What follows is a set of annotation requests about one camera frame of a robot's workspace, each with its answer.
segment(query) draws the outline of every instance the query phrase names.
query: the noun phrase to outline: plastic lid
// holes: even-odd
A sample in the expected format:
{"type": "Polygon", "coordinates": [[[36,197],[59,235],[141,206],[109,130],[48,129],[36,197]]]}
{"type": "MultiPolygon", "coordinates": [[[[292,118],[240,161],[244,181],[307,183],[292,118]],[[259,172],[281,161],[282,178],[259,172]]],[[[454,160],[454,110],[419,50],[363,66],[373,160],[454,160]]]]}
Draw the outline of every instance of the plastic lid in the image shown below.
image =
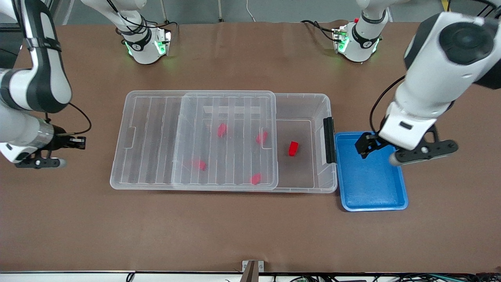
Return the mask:
{"type": "Polygon", "coordinates": [[[272,190],[278,184],[275,95],[130,92],[110,184],[134,190],[272,190]]]}
{"type": "Polygon", "coordinates": [[[186,93],[181,100],[172,171],[177,189],[274,189],[278,184],[275,94],[186,93]]]}

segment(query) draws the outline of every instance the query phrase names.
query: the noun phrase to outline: wire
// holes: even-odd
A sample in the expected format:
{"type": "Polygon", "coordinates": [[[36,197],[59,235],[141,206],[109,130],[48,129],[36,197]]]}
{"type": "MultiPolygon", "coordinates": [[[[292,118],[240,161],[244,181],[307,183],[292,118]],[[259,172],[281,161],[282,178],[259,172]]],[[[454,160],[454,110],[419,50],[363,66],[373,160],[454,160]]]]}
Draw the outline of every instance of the wire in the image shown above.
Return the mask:
{"type": "Polygon", "coordinates": [[[489,8],[490,5],[485,5],[485,7],[483,8],[482,11],[480,11],[480,13],[478,13],[478,15],[476,15],[477,17],[480,17],[480,15],[482,15],[483,12],[485,12],[485,10],[487,10],[487,8],[489,8]]]}
{"type": "Polygon", "coordinates": [[[332,280],[334,282],[339,282],[339,280],[337,280],[336,277],[334,277],[334,276],[328,276],[327,278],[329,278],[330,280],[332,280]]]}
{"type": "Polygon", "coordinates": [[[334,42],[341,42],[341,40],[339,40],[339,39],[333,39],[332,37],[328,36],[325,33],[325,31],[332,33],[332,30],[324,28],[324,27],[321,27],[320,24],[317,21],[312,22],[312,21],[309,21],[309,20],[304,20],[304,21],[301,21],[301,23],[303,23],[303,24],[311,24],[314,27],[316,27],[317,29],[319,29],[324,34],[324,36],[327,37],[329,40],[334,41],[334,42]]]}
{"type": "Polygon", "coordinates": [[[131,272],[131,273],[127,274],[127,278],[125,278],[125,282],[132,282],[132,280],[134,279],[134,276],[136,276],[135,272],[131,272]]]}
{"type": "Polygon", "coordinates": [[[51,119],[49,118],[49,113],[45,112],[45,122],[46,123],[51,123],[51,119]]]}
{"type": "Polygon", "coordinates": [[[299,277],[296,277],[296,278],[292,279],[292,280],[291,280],[291,281],[289,281],[289,282],[294,282],[294,281],[297,281],[297,280],[300,280],[300,279],[303,279],[303,278],[306,278],[306,277],[304,277],[304,276],[299,276],[299,277]]]}
{"type": "MultiPolygon", "coordinates": [[[[447,0],[447,12],[450,12],[450,1],[451,0],[447,0]]],[[[484,3],[484,4],[487,4],[487,6],[490,6],[492,7],[493,9],[497,9],[498,7],[494,4],[494,3],[491,3],[489,0],[474,0],[476,2],[480,2],[480,3],[484,3]]]]}
{"type": "Polygon", "coordinates": [[[68,105],[70,105],[73,108],[75,108],[77,111],[79,111],[87,119],[87,122],[89,123],[89,127],[86,130],[84,130],[84,131],[62,133],[62,134],[58,134],[58,136],[79,135],[79,134],[84,134],[84,133],[90,131],[92,129],[92,122],[91,122],[90,118],[84,113],[84,111],[82,111],[79,107],[75,106],[73,103],[70,102],[70,103],[68,103],[68,105]]]}
{"type": "MultiPolygon", "coordinates": [[[[108,2],[108,4],[110,5],[111,9],[113,9],[113,11],[115,11],[115,13],[117,13],[117,14],[118,14],[121,18],[123,18],[123,19],[124,19],[125,21],[127,21],[128,23],[133,24],[133,25],[136,25],[136,26],[138,26],[138,27],[142,27],[142,28],[147,28],[147,29],[151,28],[151,27],[149,27],[149,26],[144,26],[144,25],[142,25],[142,24],[137,24],[137,23],[135,23],[135,22],[131,22],[131,21],[130,21],[130,20],[128,20],[126,17],[122,16],[122,14],[120,14],[120,12],[119,12],[119,11],[118,11],[118,9],[115,7],[115,5],[113,4],[113,2],[111,2],[111,0],[106,0],[106,2],[108,2]]],[[[147,22],[147,23],[155,23],[155,24],[158,24],[157,22],[154,22],[154,21],[149,21],[149,20],[145,19],[143,16],[141,16],[141,18],[142,18],[145,22],[147,22]]],[[[161,27],[165,27],[165,26],[168,26],[168,25],[171,25],[171,24],[176,24],[176,26],[179,26],[176,22],[168,22],[168,23],[163,24],[163,25],[161,25],[161,26],[155,26],[155,27],[156,27],[156,28],[161,28],[161,27]]],[[[127,28],[129,29],[129,31],[130,31],[130,32],[133,32],[133,33],[138,34],[137,32],[132,31],[129,27],[127,27],[127,28]]]]}
{"type": "Polygon", "coordinates": [[[250,17],[252,18],[252,20],[254,22],[256,22],[256,19],[254,19],[254,16],[251,14],[251,12],[249,11],[249,0],[245,0],[245,8],[247,9],[247,13],[249,13],[250,17]]]}
{"type": "Polygon", "coordinates": [[[443,276],[443,275],[438,275],[438,274],[430,274],[430,276],[440,278],[442,280],[453,281],[453,282],[464,282],[464,280],[460,280],[460,279],[452,278],[452,277],[447,277],[447,276],[443,276]]]}
{"type": "Polygon", "coordinates": [[[16,54],[16,53],[11,52],[11,51],[9,51],[9,50],[6,50],[6,49],[4,49],[4,48],[0,48],[0,50],[5,51],[5,52],[7,52],[7,53],[9,53],[9,54],[12,54],[12,55],[14,55],[14,56],[17,56],[17,54],[16,54]]]}
{"type": "Polygon", "coordinates": [[[494,11],[494,8],[490,9],[489,13],[485,14],[485,16],[483,16],[484,18],[486,18],[489,14],[491,14],[492,12],[494,11]]]}
{"type": "Polygon", "coordinates": [[[374,103],[374,105],[372,106],[372,109],[371,109],[371,113],[369,115],[369,123],[371,125],[371,130],[372,132],[374,133],[377,133],[376,132],[376,129],[374,128],[374,124],[372,123],[372,116],[374,115],[374,110],[376,109],[377,107],[377,104],[379,104],[379,101],[381,101],[381,99],[383,98],[383,96],[388,92],[390,91],[391,88],[393,88],[395,85],[397,85],[397,83],[399,83],[400,81],[402,81],[403,79],[405,78],[405,75],[400,77],[399,79],[395,80],[395,82],[393,82],[390,86],[388,86],[388,88],[386,88],[383,93],[381,93],[381,95],[379,95],[379,98],[377,98],[376,102],[374,103]]]}

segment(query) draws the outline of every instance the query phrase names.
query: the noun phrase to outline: clear plastic storage box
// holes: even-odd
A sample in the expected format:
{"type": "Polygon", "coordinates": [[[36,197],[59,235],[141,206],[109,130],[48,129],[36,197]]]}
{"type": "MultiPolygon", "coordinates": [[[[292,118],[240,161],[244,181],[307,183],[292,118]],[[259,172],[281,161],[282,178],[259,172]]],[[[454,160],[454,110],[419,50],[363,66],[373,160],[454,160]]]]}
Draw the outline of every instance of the clear plastic storage box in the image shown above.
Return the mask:
{"type": "Polygon", "coordinates": [[[275,106],[272,97],[268,91],[130,92],[125,99],[111,186],[132,190],[334,192],[336,165],[326,161],[323,126],[323,119],[332,115],[328,97],[277,93],[275,106]],[[230,108],[234,109],[233,118],[230,108]],[[233,125],[232,119],[241,126],[233,125]],[[234,150],[229,150],[232,140],[234,150]],[[299,143],[294,157],[288,154],[291,141],[299,143]],[[239,148],[244,143],[247,150],[239,148]]]}

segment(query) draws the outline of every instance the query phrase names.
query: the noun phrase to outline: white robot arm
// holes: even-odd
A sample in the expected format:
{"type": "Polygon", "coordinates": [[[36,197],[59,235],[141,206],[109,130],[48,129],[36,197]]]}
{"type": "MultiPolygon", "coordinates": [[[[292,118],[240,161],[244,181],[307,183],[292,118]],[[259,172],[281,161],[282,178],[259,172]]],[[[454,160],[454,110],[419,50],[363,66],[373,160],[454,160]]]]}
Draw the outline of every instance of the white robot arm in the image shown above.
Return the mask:
{"type": "Polygon", "coordinates": [[[458,13],[442,12],[423,21],[405,52],[407,74],[381,129],[357,141],[362,157],[385,145],[398,149],[390,157],[393,165],[455,152],[457,144],[439,141],[434,124],[473,83],[501,88],[500,28],[494,19],[458,13]],[[427,132],[434,142],[424,140],[427,132]]]}
{"type": "Polygon", "coordinates": [[[338,53],[343,54],[353,62],[363,62],[376,51],[381,31],[388,22],[386,9],[397,3],[409,0],[357,0],[362,9],[362,15],[357,22],[350,22],[334,30],[334,39],[338,53]]]}
{"type": "Polygon", "coordinates": [[[61,136],[62,128],[27,113],[56,113],[71,100],[50,12],[40,0],[0,0],[0,12],[18,21],[33,65],[0,69],[0,152],[18,167],[62,167],[64,160],[41,158],[40,150],[83,149],[85,138],[61,136]]]}
{"type": "Polygon", "coordinates": [[[151,64],[167,55],[170,32],[149,24],[137,10],[146,0],[82,0],[108,18],[124,37],[129,55],[140,64],[151,64]]]}

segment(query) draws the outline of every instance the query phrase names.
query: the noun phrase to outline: red object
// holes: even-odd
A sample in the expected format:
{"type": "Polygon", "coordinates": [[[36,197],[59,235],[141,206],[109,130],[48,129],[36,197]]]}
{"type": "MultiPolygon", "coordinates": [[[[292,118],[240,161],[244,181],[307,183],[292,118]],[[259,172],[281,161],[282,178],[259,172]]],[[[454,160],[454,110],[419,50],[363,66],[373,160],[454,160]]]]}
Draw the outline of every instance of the red object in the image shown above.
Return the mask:
{"type": "Polygon", "coordinates": [[[254,174],[251,178],[250,178],[250,183],[252,185],[257,185],[259,184],[259,182],[261,182],[261,174],[260,173],[256,173],[254,174]]]}
{"type": "Polygon", "coordinates": [[[266,142],[267,137],[268,131],[263,131],[263,134],[258,134],[258,137],[256,137],[256,142],[260,145],[263,145],[266,142]]]}
{"type": "Polygon", "coordinates": [[[226,123],[221,123],[217,129],[217,137],[223,138],[226,135],[227,129],[228,127],[226,126],[226,123]]]}
{"type": "Polygon", "coordinates": [[[299,143],[291,141],[291,145],[289,146],[289,156],[294,157],[298,151],[298,147],[299,143]]]}
{"type": "Polygon", "coordinates": [[[205,171],[205,169],[207,168],[207,164],[201,160],[193,160],[192,164],[194,167],[198,167],[198,169],[201,171],[205,171]]]}

